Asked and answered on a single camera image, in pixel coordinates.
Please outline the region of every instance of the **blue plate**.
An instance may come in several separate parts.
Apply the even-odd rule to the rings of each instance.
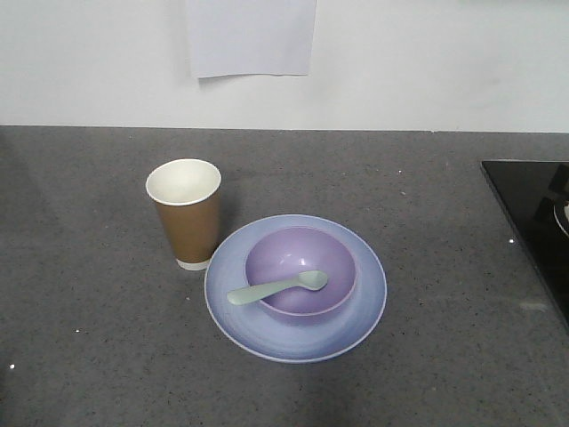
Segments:
[[[287,324],[271,317],[259,303],[235,306],[227,300],[229,291],[248,285],[245,259],[260,236],[293,226],[327,232],[340,240],[356,261],[353,294],[337,315],[320,324]],[[291,214],[252,222],[225,239],[205,274],[204,292],[213,321],[239,347],[268,360],[309,363],[340,356],[372,332],[385,308],[387,283],[377,255],[353,231],[315,216]]]

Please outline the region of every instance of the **white wall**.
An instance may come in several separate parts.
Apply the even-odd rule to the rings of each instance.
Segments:
[[[0,0],[0,124],[569,132],[566,1],[320,0],[309,77],[190,48],[184,0]]]

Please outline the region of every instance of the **cup rim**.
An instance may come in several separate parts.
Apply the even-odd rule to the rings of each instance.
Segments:
[[[217,182],[215,183],[214,186],[212,186],[212,190],[209,191],[208,193],[206,193],[204,196],[197,198],[195,200],[191,200],[188,202],[168,202],[165,200],[160,199],[159,197],[154,196],[151,192],[150,189],[148,187],[151,179],[153,178],[153,176],[156,175],[156,173],[162,169],[165,169],[168,166],[171,166],[172,164],[175,163],[201,163],[203,165],[207,165],[209,166],[216,174],[217,177]],[[148,194],[148,196],[150,198],[152,198],[155,202],[160,203],[161,205],[167,205],[167,206],[188,206],[188,205],[195,205],[199,202],[203,202],[204,200],[206,200],[207,198],[211,197],[220,187],[221,185],[221,172],[220,170],[217,168],[216,165],[214,165],[213,163],[210,163],[206,160],[202,160],[200,158],[177,158],[175,160],[171,160],[169,162],[166,162],[158,167],[156,167],[151,173],[148,174],[148,177],[146,179],[146,183],[145,183],[145,188],[146,188],[146,192]]]

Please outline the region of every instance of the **tableware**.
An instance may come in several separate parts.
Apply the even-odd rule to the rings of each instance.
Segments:
[[[259,236],[298,226],[328,233],[348,248],[356,265],[352,295],[328,318],[305,326],[283,322],[258,303],[229,303],[227,292],[247,284],[244,264]],[[290,214],[252,222],[225,239],[205,274],[204,296],[215,324],[242,349],[277,362],[309,363],[340,356],[373,331],[385,308],[387,283],[377,255],[353,231],[323,218]]]
[[[314,292],[322,289],[326,283],[328,283],[328,275],[323,271],[303,271],[287,280],[240,287],[228,293],[228,301],[234,305],[248,304],[295,286],[301,286]]]
[[[296,323],[317,320],[316,316],[335,310],[349,298],[356,265],[348,248],[314,227],[283,227],[260,234],[245,261],[249,285],[288,278],[304,270],[325,271],[326,287],[317,293],[299,287],[287,289],[260,302],[271,314]]]
[[[147,193],[183,269],[205,269],[218,244],[220,184],[218,168],[196,158],[161,165],[146,180]]]

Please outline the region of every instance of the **cup bottom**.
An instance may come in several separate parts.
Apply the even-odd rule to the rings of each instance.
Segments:
[[[184,261],[176,260],[176,262],[184,270],[191,270],[191,271],[205,270],[205,269],[207,269],[207,266],[210,265],[210,260],[203,261],[203,262],[184,262]]]

